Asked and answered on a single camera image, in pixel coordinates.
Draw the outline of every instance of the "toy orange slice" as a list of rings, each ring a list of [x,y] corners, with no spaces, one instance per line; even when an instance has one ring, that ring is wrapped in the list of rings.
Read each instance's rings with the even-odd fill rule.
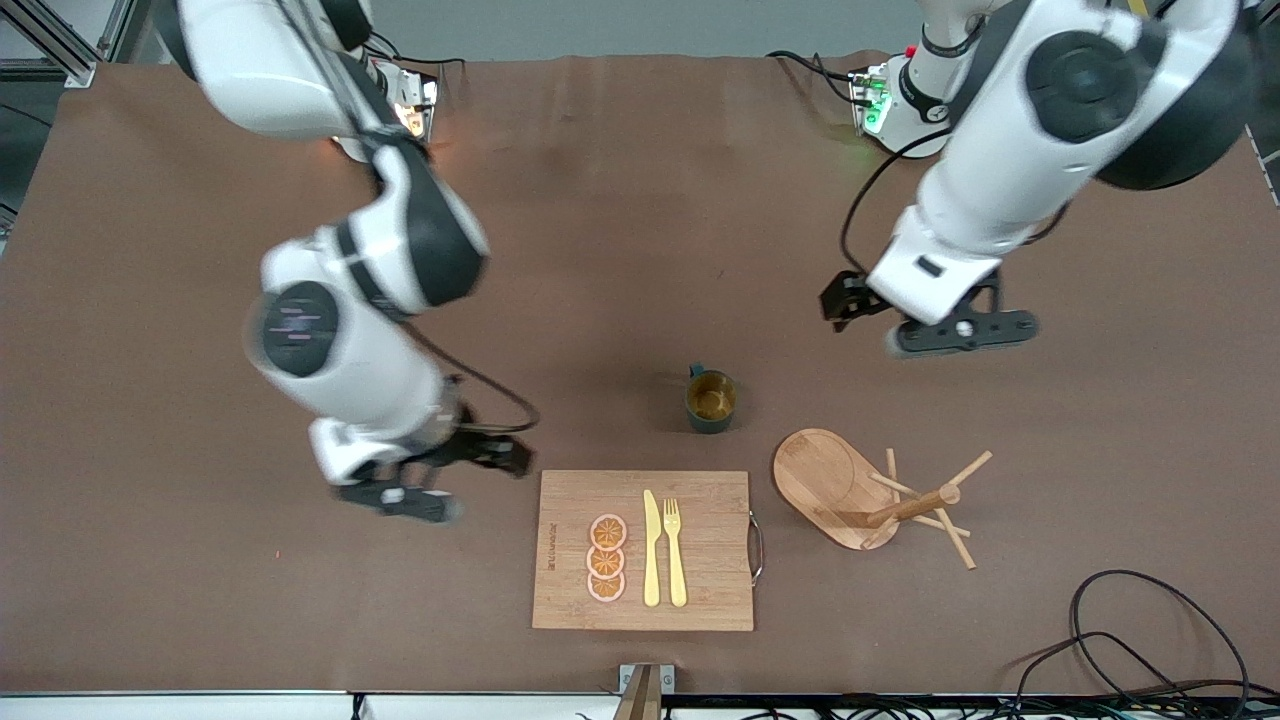
[[[586,551],[588,571],[602,580],[617,578],[618,573],[622,573],[622,565],[625,562],[626,557],[622,556],[621,550],[600,550],[598,547],[591,547]]]
[[[591,544],[600,550],[617,550],[627,541],[627,524],[617,515],[600,515],[591,523]]]
[[[627,589],[627,577],[618,574],[617,578],[602,579],[595,575],[586,577],[586,592],[600,602],[613,602],[622,597],[622,591]]]

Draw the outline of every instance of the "fork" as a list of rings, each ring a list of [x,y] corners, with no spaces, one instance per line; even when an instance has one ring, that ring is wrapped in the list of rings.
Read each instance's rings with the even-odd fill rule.
[[[685,564],[680,561],[680,503],[676,498],[662,501],[662,527],[667,530],[671,544],[671,603],[684,607],[689,602],[689,589],[685,588]]]

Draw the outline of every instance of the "gold knife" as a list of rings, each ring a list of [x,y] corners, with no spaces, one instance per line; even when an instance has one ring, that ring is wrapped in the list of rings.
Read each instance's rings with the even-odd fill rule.
[[[657,607],[660,602],[658,591],[658,538],[662,537],[662,515],[658,514],[658,501],[652,491],[644,491],[644,603]]]

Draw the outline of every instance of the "dark green mug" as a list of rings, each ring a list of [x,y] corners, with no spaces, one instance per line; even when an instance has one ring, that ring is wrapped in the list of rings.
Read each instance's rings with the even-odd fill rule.
[[[705,434],[727,430],[736,406],[737,387],[733,378],[719,370],[708,370],[701,363],[689,366],[685,414],[695,430]]]

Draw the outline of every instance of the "brown tabletop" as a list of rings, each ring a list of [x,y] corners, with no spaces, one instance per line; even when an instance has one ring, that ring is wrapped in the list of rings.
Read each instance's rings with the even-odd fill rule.
[[[1188,591],[1280,680],[1280,219],[1247,145],[1169,191],[1091,186],[1016,252],[1033,343],[904,363],[890,316],[819,316],[884,154],[803,70],[471,64],[434,140],[494,259],[419,327],[539,404],[540,468],[749,470],[756,630],[530,629],[536,475],[451,468],[451,529],[332,500],[308,414],[250,366],[241,324],[262,252],[362,204],[361,168],[233,127],[173,68],[109,65],[64,96],[0,261],[3,689],[594,691],[664,661],[691,692],[1007,691],[1111,566]],[[858,218],[868,260],[925,167],[900,165]],[[691,361],[741,382],[732,432],[685,425]],[[805,427],[895,447],[920,487],[992,450],[952,512],[978,570],[916,525],[874,552],[827,541],[769,475]],[[1133,584],[1100,585],[1085,623],[1175,676],[1233,671]],[[1070,656],[1032,687],[1101,689]]]

